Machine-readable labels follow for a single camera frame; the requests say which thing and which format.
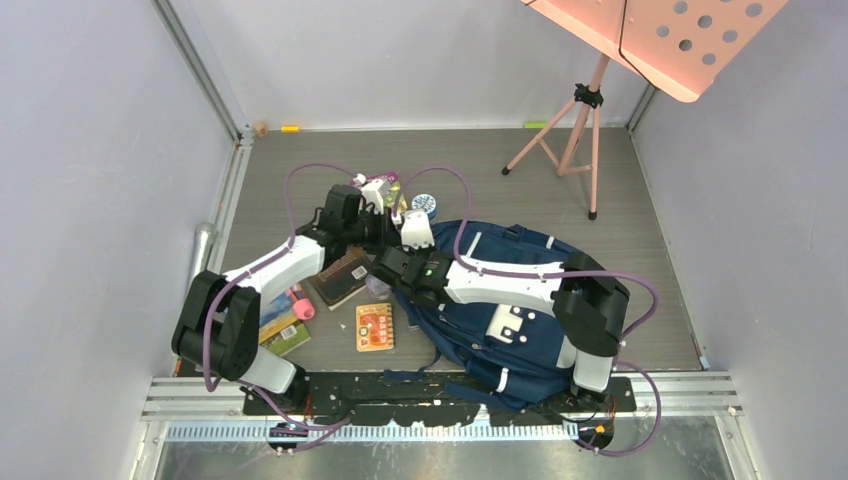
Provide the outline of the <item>dark brown book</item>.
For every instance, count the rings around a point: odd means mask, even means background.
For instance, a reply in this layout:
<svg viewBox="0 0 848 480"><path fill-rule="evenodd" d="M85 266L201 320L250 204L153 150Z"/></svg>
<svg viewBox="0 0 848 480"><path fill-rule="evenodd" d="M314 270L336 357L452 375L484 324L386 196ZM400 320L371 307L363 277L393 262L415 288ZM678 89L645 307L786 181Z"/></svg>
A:
<svg viewBox="0 0 848 480"><path fill-rule="evenodd" d="M360 247L351 247L340 259L309 283L327 308L332 311L365 288L371 260Z"/></svg>

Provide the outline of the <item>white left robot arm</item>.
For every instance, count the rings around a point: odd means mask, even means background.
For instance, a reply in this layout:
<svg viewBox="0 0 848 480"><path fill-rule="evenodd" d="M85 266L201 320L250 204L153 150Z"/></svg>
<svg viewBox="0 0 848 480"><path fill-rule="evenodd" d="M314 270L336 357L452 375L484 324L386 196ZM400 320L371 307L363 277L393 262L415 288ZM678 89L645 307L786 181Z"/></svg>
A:
<svg viewBox="0 0 848 480"><path fill-rule="evenodd" d="M399 234L384 188L335 185L313 219L252 263L224 274L204 270L192 280L171 349L209 378L241 381L268 391L280 412L298 412L307 398L295 364L261 346L260 317L295 284L328 270L352 247L377 254Z"/></svg>

